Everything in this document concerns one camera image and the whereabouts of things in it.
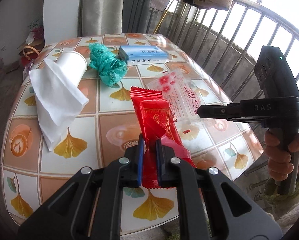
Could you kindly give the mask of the right hand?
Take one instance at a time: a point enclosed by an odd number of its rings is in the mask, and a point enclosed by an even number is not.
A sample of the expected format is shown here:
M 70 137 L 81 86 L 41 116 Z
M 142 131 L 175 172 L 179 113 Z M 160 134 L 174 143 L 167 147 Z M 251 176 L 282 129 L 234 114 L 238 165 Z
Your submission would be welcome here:
M 291 163 L 291 153 L 299 152 L 299 133 L 294 140 L 288 145 L 288 151 L 279 148 L 279 139 L 269 130 L 264 135 L 265 154 L 268 156 L 268 172 L 269 176 L 276 181 L 283 181 L 294 170 Z

